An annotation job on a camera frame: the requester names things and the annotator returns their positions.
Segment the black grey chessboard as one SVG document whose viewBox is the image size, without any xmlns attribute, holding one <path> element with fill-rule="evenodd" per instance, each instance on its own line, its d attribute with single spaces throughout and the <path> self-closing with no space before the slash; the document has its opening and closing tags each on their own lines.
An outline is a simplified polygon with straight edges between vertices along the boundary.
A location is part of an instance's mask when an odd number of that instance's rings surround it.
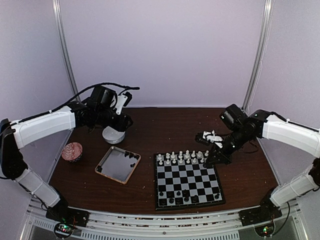
<svg viewBox="0 0 320 240">
<path fill-rule="evenodd" d="M 218 171 L 204 167 L 208 151 L 156 153 L 154 158 L 155 209 L 181 210 L 226 203 Z"/>
</svg>

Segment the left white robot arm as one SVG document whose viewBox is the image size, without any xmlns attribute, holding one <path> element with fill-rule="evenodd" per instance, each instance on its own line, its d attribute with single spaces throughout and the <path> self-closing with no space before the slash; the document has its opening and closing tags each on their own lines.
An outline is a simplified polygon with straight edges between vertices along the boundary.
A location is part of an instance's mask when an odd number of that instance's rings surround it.
<svg viewBox="0 0 320 240">
<path fill-rule="evenodd" d="M 20 150 L 37 140 L 58 132 L 83 126 L 103 128 L 103 138 L 110 144 L 120 143 L 126 130 L 133 124 L 131 117 L 122 112 L 132 99 L 132 87 L 121 86 L 122 91 L 108 88 L 103 82 L 85 88 L 92 93 L 83 101 L 71 97 L 62 105 L 34 116 L 0 122 L 0 167 L 5 180 L 13 180 L 42 200 L 61 222 L 72 218 L 68 204 L 52 186 L 43 181 L 25 163 Z"/>
</svg>

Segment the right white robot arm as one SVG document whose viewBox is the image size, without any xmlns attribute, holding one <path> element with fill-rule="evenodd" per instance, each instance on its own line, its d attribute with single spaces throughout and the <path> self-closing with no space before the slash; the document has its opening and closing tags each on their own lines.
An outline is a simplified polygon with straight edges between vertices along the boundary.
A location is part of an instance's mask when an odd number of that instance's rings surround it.
<svg viewBox="0 0 320 240">
<path fill-rule="evenodd" d="M 231 133 L 221 138 L 214 131 L 204 132 L 199 139 L 212 144 L 205 158 L 205 166 L 230 164 L 232 154 L 254 138 L 275 140 L 303 150 L 312 156 L 312 164 L 290 182 L 273 189 L 256 210 L 259 220 L 268 220 L 282 204 L 320 187 L 320 131 L 289 119 L 274 111 L 259 109 L 247 115 L 237 105 L 228 106 L 220 119 Z"/>
</svg>

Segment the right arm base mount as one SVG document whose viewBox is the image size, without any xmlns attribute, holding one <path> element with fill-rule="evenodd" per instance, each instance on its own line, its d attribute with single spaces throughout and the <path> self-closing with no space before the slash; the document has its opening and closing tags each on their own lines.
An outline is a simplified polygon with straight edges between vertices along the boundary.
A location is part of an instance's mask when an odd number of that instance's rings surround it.
<svg viewBox="0 0 320 240">
<path fill-rule="evenodd" d="M 275 219 L 282 216 L 279 208 L 262 206 L 241 210 L 238 214 L 242 226 L 253 225 L 255 233 L 262 238 L 271 237 L 276 232 Z"/>
</svg>

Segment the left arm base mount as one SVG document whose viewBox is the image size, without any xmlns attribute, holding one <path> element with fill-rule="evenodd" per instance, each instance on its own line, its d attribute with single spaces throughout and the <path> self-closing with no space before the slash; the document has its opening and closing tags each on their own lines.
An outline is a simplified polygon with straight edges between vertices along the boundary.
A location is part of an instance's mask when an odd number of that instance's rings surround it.
<svg viewBox="0 0 320 240">
<path fill-rule="evenodd" d="M 45 215 L 46 218 L 57 222 L 53 227 L 53 233 L 58 239 L 62 240 L 69 238 L 79 227 L 86 227 L 89 216 L 88 211 L 69 207 L 61 215 L 49 208 Z"/>
</svg>

